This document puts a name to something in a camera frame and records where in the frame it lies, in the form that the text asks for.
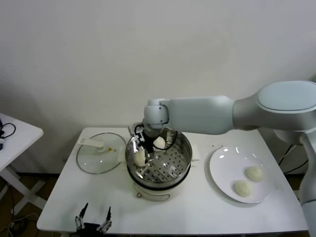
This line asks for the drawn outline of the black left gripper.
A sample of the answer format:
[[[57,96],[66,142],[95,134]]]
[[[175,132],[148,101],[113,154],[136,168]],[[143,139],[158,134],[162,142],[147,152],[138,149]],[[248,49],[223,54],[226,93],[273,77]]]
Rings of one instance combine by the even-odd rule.
[[[78,237],[103,237],[102,231],[108,231],[112,226],[111,221],[111,207],[108,209],[108,213],[105,221],[102,224],[84,223],[83,218],[88,207],[88,202],[84,208],[80,211],[79,215],[75,217],[76,235]]]

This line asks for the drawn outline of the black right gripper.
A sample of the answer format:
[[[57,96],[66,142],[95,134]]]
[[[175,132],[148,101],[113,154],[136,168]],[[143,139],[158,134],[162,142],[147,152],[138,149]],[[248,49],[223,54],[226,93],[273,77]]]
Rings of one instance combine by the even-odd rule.
[[[138,151],[139,147],[145,147],[145,159],[150,161],[155,157],[153,142],[158,137],[158,130],[151,128],[147,124],[132,124],[128,127],[132,138],[132,147]]]

